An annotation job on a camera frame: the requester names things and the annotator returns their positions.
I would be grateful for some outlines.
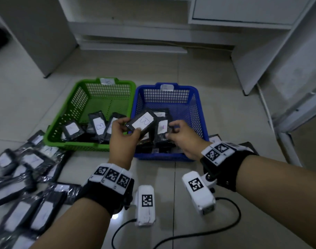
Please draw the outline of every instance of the person's right hand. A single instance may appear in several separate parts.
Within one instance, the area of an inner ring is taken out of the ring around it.
[[[202,158],[202,150],[211,144],[211,142],[203,140],[198,134],[188,126],[184,120],[172,121],[170,126],[179,125],[180,128],[175,128],[176,133],[167,133],[166,138],[175,142],[185,155],[192,160],[199,161]]]

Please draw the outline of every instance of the person's right arm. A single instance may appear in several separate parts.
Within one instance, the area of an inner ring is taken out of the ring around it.
[[[177,133],[167,134],[190,159],[200,160],[211,143],[200,138],[185,121]],[[284,162],[249,155],[236,178],[236,191],[262,211],[316,248],[316,173]]]

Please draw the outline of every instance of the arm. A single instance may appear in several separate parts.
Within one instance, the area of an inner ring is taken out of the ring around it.
[[[200,160],[211,143],[201,139],[184,121],[167,134],[190,159]],[[316,248],[316,173],[268,158],[249,155],[237,173],[239,194]]]
[[[140,130],[131,135],[123,135],[123,124],[129,118],[113,122],[110,140],[110,159],[119,167],[129,170]],[[30,249],[98,249],[102,247],[111,216],[107,210],[92,201],[81,198],[77,200],[64,215],[30,247]]]

